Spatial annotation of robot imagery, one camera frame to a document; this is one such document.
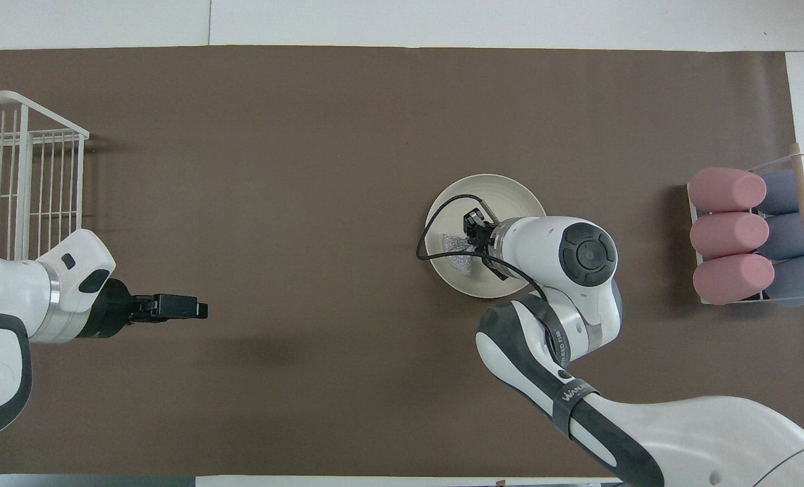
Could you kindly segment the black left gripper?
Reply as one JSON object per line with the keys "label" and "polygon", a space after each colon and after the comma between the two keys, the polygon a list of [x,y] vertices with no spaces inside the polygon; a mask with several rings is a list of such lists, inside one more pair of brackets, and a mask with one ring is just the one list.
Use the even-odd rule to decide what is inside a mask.
{"label": "black left gripper", "polygon": [[153,296],[133,295],[123,281],[108,279],[90,309],[80,336],[109,338],[134,323],[209,317],[209,305],[197,304],[194,296],[157,295],[159,309],[156,317],[151,317],[150,312],[144,309],[145,304],[152,302]]}

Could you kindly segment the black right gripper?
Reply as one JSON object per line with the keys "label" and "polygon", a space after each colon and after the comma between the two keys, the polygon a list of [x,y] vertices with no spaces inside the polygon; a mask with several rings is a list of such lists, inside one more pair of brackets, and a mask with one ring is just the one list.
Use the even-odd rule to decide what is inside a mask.
{"label": "black right gripper", "polygon": [[494,243],[492,234],[497,228],[479,208],[473,208],[465,215],[465,250],[488,252]]}

